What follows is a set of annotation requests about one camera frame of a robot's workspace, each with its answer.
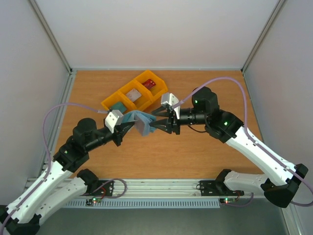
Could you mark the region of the blue leather card holder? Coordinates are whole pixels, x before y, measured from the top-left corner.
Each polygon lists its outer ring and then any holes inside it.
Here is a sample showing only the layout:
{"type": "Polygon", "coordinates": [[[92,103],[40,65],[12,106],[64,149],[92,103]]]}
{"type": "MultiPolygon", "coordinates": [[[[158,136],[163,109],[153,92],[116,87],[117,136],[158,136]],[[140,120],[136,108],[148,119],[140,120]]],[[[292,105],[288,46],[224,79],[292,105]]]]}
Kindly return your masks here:
{"type": "Polygon", "coordinates": [[[134,121],[134,127],[136,130],[142,136],[147,136],[156,130],[155,127],[150,126],[150,123],[156,120],[157,118],[149,113],[133,110],[123,116],[122,123],[134,121]]]}

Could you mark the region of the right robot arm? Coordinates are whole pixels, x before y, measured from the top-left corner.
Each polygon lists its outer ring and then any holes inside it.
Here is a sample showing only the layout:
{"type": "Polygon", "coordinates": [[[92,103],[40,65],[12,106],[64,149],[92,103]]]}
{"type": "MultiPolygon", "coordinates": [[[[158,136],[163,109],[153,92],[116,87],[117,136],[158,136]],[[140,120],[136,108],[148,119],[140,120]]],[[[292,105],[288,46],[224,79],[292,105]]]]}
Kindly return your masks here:
{"type": "Polygon", "coordinates": [[[152,112],[161,119],[150,126],[178,135],[183,125],[204,125],[204,132],[242,153],[262,171],[262,174],[244,174],[224,169],[212,186],[200,182],[202,195],[213,191],[218,196],[228,196],[231,192],[245,191],[262,194],[281,208],[292,202],[308,173],[305,165],[290,163],[267,147],[238,117],[220,109],[217,95],[208,87],[195,90],[191,108],[176,107],[178,102],[174,94],[163,94],[161,106],[152,112]]]}

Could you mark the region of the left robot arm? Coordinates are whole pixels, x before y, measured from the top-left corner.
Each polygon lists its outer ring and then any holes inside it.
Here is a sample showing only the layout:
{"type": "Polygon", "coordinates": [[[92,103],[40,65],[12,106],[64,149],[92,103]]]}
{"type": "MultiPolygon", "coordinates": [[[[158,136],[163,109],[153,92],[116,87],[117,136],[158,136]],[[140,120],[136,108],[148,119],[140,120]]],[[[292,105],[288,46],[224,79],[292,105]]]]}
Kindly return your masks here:
{"type": "Polygon", "coordinates": [[[98,177],[89,169],[79,171],[79,168],[89,159],[90,151],[110,141],[119,146],[133,125],[133,121],[117,121],[97,129],[95,120],[80,120],[42,175],[15,201],[1,206],[0,231],[8,231],[11,235],[35,235],[44,221],[68,201],[101,190],[103,186],[98,177]],[[56,189],[76,171],[75,178],[61,189],[56,189]]]}

